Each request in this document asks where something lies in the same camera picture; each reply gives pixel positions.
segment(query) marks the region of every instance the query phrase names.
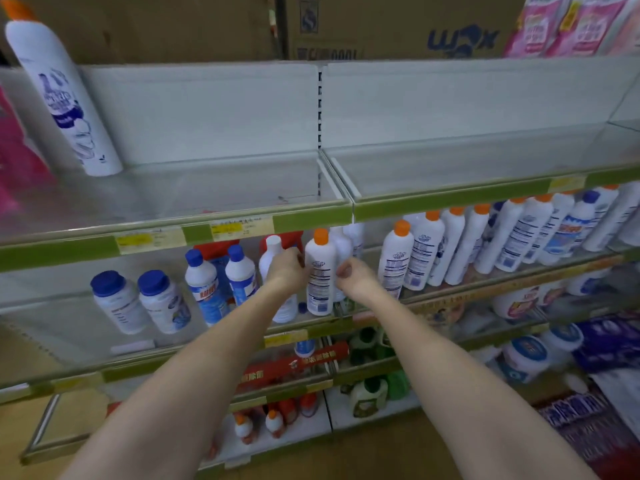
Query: person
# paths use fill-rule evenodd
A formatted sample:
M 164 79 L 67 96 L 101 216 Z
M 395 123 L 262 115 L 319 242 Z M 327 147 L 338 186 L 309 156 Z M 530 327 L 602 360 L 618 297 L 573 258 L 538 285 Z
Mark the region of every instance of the person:
M 296 248 L 276 256 L 264 286 L 146 380 L 60 478 L 193 478 L 271 318 L 309 274 Z M 513 389 L 389 295 L 362 261 L 342 263 L 337 286 L 384 327 L 465 480 L 597 478 Z

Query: brown cardboard box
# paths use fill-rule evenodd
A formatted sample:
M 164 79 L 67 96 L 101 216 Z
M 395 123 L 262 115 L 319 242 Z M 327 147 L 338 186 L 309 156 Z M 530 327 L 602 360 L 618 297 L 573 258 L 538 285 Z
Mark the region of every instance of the brown cardboard box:
M 525 0 L 285 0 L 295 60 L 500 57 Z
M 267 0 L 22 1 L 78 64 L 263 61 L 277 54 Z

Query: blue cap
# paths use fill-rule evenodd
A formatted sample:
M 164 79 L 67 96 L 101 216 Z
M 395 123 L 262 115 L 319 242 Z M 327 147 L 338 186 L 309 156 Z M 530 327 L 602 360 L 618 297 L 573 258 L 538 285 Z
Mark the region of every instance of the blue cap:
M 233 262 L 240 262 L 244 259 L 244 251 L 242 250 L 242 246 L 240 244 L 234 244 L 233 246 L 229 246 L 229 258 Z
M 600 197 L 600 193 L 595 190 L 587 190 L 582 196 L 582 201 L 587 203 L 595 203 L 596 200 Z
M 103 298 L 111 296 L 124 288 L 127 281 L 117 271 L 103 271 L 91 280 L 93 294 Z
M 202 259 L 202 253 L 199 249 L 188 250 L 184 257 L 187 258 L 187 263 L 191 267 L 198 267 L 204 262 L 204 259 Z
M 155 296 L 169 288 L 169 277 L 159 269 L 152 269 L 138 278 L 138 288 L 144 296 Z

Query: orange cap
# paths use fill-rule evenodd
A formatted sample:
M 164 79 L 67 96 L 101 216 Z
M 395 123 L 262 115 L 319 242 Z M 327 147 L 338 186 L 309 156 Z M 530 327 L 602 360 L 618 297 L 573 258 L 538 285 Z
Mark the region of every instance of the orange cap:
M 396 233 L 396 235 L 399 235 L 400 237 L 404 237 L 405 235 L 408 235 L 410 230 L 411 230 L 411 224 L 409 224 L 409 222 L 405 221 L 404 219 L 400 219 L 394 225 L 394 232 Z
M 479 203 L 478 205 L 474 206 L 474 210 L 476 211 L 476 214 L 488 214 L 489 213 L 489 209 L 491 209 L 491 205 L 489 205 L 488 203 Z
M 4 12 L 11 20 L 38 21 L 31 8 L 20 0 L 0 0 L 0 4 L 2 4 Z
M 424 216 L 427 217 L 428 221 L 437 221 L 440 218 L 439 210 L 428 210 L 424 213 Z
M 553 197 L 553 194 L 536 195 L 536 200 L 539 202 L 551 202 L 551 197 Z
M 327 229 L 316 229 L 314 232 L 314 241 L 319 246 L 324 246 L 329 242 L 329 231 Z

